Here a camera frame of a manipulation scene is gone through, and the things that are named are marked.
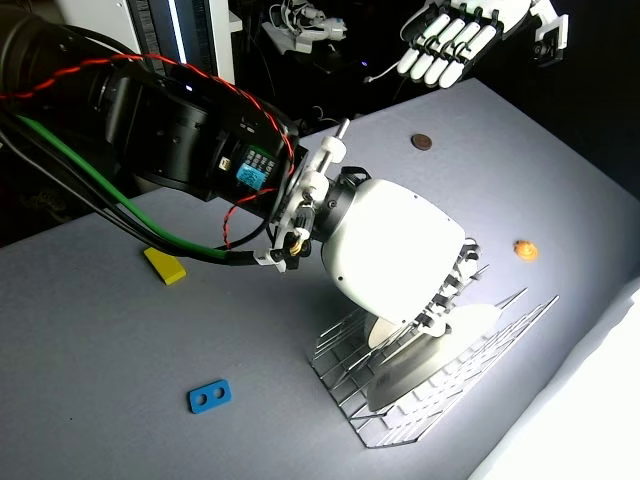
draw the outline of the white light strip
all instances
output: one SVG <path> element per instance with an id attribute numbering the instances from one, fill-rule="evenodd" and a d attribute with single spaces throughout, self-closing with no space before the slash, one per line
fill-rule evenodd
<path id="1" fill-rule="evenodd" d="M 180 21 L 178 20 L 176 0 L 169 0 L 169 11 L 171 12 L 173 35 L 176 37 L 176 43 L 178 44 L 178 56 L 180 57 L 180 62 L 187 63 L 187 55 L 184 52 L 184 44 L 182 43 L 182 31 L 180 30 Z"/>

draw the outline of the orange object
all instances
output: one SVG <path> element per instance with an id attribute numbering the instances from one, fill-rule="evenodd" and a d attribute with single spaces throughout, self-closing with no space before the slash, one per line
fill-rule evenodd
<path id="1" fill-rule="evenodd" d="M 516 255 L 525 262 L 533 262 L 538 258 L 538 247 L 536 247 L 532 242 L 518 240 L 514 244 L 513 249 L 516 252 Z"/>

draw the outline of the blue block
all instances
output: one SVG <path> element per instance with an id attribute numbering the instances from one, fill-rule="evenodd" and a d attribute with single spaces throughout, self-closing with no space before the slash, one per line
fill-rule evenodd
<path id="1" fill-rule="evenodd" d="M 231 386 L 218 380 L 189 392 L 189 406 L 193 413 L 204 413 L 231 401 Z"/>

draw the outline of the red wire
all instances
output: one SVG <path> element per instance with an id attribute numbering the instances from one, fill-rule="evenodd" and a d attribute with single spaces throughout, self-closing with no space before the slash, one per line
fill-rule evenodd
<path id="1" fill-rule="evenodd" d="M 249 100 L 258 110 L 260 110 L 262 112 L 262 114 L 267 117 L 267 120 L 269 120 L 269 123 L 271 123 L 271 126 L 273 127 L 273 129 L 278 132 L 280 134 L 280 136 L 282 137 L 282 141 L 284 142 L 284 144 L 287 147 L 287 153 L 289 155 L 289 158 L 291 159 L 291 168 L 289 169 L 288 175 L 291 176 L 291 174 L 293 174 L 294 170 L 295 170 L 295 165 L 293 162 L 293 158 L 294 158 L 294 152 L 293 152 L 293 146 L 291 145 L 291 142 L 289 141 L 289 137 L 287 137 L 286 133 L 278 126 L 278 123 L 276 122 L 275 118 L 273 117 L 273 115 L 271 115 L 269 112 L 267 112 L 264 107 L 260 104 L 260 102 L 258 102 L 258 100 L 255 99 L 255 97 L 253 97 L 250 93 L 245 92 L 244 90 L 239 89 L 238 87 L 236 87 L 235 85 L 232 85 L 231 83 L 227 82 L 226 80 L 217 77 L 215 75 L 210 75 L 206 72 L 203 72 L 202 70 L 200 70 L 198 67 L 196 67 L 195 65 L 191 65 L 189 63 L 178 63 L 175 60 L 172 60 L 168 57 L 162 56 L 162 55 L 158 55 L 155 53 L 146 53 L 143 55 L 128 55 L 128 54 L 124 54 L 124 53 L 118 53 L 116 55 L 112 55 L 111 57 L 108 58 L 90 58 L 87 60 L 84 60 L 82 62 L 80 62 L 78 65 L 74 66 L 74 67 L 67 67 L 67 68 L 61 68 L 59 70 L 56 70 L 53 75 L 51 75 L 51 77 L 47 80 L 45 80 L 44 82 L 39 83 L 38 85 L 34 86 L 31 90 L 28 91 L 24 91 L 24 92 L 18 92 L 18 93 L 0 93 L 0 100 L 8 100 L 11 97 L 15 97 L 15 98 L 19 98 L 19 99 L 26 99 L 26 98 L 31 98 L 33 97 L 36 93 L 45 90 L 51 86 L 53 86 L 56 81 L 59 78 L 65 77 L 67 75 L 73 75 L 75 73 L 78 73 L 80 71 L 82 71 L 84 68 L 86 67 L 90 67 L 93 65 L 106 65 L 108 63 L 114 62 L 114 61 L 118 61 L 118 60 L 130 60 L 130 61 L 142 61 L 144 59 L 151 59 L 151 60 L 160 60 L 161 62 L 164 63 L 168 63 L 169 65 L 180 65 L 183 66 L 185 68 L 190 69 L 191 71 L 195 72 L 196 74 L 200 75 L 203 78 L 208 78 L 211 79 L 215 82 L 218 82 L 222 85 L 224 85 L 225 87 L 227 87 L 229 90 L 231 90 L 232 92 L 243 96 L 244 98 L 246 98 L 247 100 Z M 227 246 L 227 248 L 229 248 L 229 246 L 231 245 L 231 242 L 229 242 L 229 219 L 231 218 L 231 216 L 236 212 L 238 205 L 242 205 L 243 203 L 247 203 L 250 202 L 252 200 L 255 200 L 257 197 L 259 197 L 260 195 L 264 195 L 265 193 L 269 193 L 269 192 L 273 192 L 276 191 L 276 188 L 265 188 L 264 190 L 260 190 L 259 192 L 250 195 L 248 197 L 242 198 L 240 200 L 238 200 L 238 202 L 236 202 L 236 204 L 231 207 L 229 209 L 229 211 L 227 212 L 227 214 L 224 217 L 224 224 L 223 224 L 223 235 L 224 235 L 224 243 Z"/>

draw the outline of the brown round object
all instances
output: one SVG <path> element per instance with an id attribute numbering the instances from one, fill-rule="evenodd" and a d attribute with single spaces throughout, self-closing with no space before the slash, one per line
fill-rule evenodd
<path id="1" fill-rule="evenodd" d="M 525 262 L 533 262 L 538 258 L 538 247 L 536 247 L 533 242 L 518 240 L 513 245 L 513 250 L 516 252 L 516 255 Z"/>
<path id="2" fill-rule="evenodd" d="M 423 135 L 422 133 L 416 133 L 411 137 L 411 144 L 418 150 L 425 151 L 431 148 L 433 142 L 426 135 Z"/>

